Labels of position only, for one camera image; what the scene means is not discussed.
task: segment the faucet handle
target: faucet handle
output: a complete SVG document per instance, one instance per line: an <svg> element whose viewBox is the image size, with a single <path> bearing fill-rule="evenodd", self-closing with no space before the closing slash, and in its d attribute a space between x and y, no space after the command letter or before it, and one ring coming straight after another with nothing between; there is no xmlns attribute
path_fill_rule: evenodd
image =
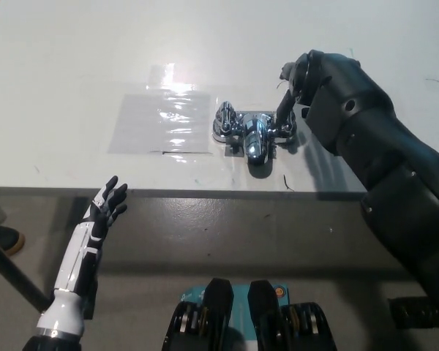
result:
<svg viewBox="0 0 439 351"><path fill-rule="evenodd" d="M221 143L234 143L241 136L237 113L229 101L219 106L213 121L213 138Z"/></svg>
<svg viewBox="0 0 439 351"><path fill-rule="evenodd" d="M275 143L292 143L296 140L296 132L298 126L296 124L296 115L291 110L285 121L275 119L274 129L271 131Z"/></svg>
<svg viewBox="0 0 439 351"><path fill-rule="evenodd" d="M216 120L223 133L228 133L236 123L236 111L229 101L224 101L218 108Z"/></svg>

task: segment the black robotic finger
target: black robotic finger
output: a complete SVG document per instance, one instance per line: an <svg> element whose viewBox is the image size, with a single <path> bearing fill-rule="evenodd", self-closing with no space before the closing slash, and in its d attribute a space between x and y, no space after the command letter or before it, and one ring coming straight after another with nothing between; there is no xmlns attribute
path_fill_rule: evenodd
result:
<svg viewBox="0 0 439 351"><path fill-rule="evenodd" d="M126 210L127 210L126 204L117 206L116 209L114 210L114 212L109 216L108 227L110 227L116 221L119 214L124 213Z"/></svg>
<svg viewBox="0 0 439 351"><path fill-rule="evenodd" d="M116 187L118 181L119 181L119 177L117 175L115 175L106 183L105 190L102 193L102 198L104 200L107 200L110 192L112 191L112 189L114 189Z"/></svg>
<svg viewBox="0 0 439 351"><path fill-rule="evenodd" d="M107 201L107 208L110 213L116 208L118 205L123 203L127 198L127 185L122 184L118 189L114 190L113 193L110 194Z"/></svg>
<svg viewBox="0 0 439 351"><path fill-rule="evenodd" d="M288 120L288 116L293 110L294 104L296 103L296 99L293 95L291 95L290 90L286 91L286 94L283 97L283 100L279 104L277 108L277 117L275 123L277 124L277 128L280 129L284 126Z"/></svg>
<svg viewBox="0 0 439 351"><path fill-rule="evenodd" d="M98 239L105 239L108 234L108 218L105 214L98 214L94 220L93 230L91 231L91 236ZM95 249L100 249L102 246L102 241L89 241L88 247L94 247Z"/></svg>

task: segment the transparent plastic sheet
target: transparent plastic sheet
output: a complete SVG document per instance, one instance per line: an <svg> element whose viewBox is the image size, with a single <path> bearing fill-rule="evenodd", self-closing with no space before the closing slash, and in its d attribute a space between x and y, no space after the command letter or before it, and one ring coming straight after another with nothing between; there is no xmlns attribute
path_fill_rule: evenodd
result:
<svg viewBox="0 0 439 351"><path fill-rule="evenodd" d="M109 153L207 153L211 97L173 82L173 64L155 66L142 94L125 95Z"/></svg>

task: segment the black robotic arm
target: black robotic arm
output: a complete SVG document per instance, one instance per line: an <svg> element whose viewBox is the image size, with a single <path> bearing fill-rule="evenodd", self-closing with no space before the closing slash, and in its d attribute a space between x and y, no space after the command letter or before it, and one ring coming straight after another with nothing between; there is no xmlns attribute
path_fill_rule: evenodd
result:
<svg viewBox="0 0 439 351"><path fill-rule="evenodd" d="M307 106L302 117L312 133L367 189L361 208L369 228L439 308L439 153L397 119L389 96L354 59L311 50L281 78L289 89L277 124L295 102Z"/></svg>

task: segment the black shoe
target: black shoe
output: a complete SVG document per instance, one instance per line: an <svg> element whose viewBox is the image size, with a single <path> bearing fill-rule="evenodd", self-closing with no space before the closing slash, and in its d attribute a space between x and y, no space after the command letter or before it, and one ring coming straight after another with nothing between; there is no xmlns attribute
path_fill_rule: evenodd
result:
<svg viewBox="0 0 439 351"><path fill-rule="evenodd" d="M20 251L23 248L24 241L23 234L0 225L0 247L8 256Z"/></svg>

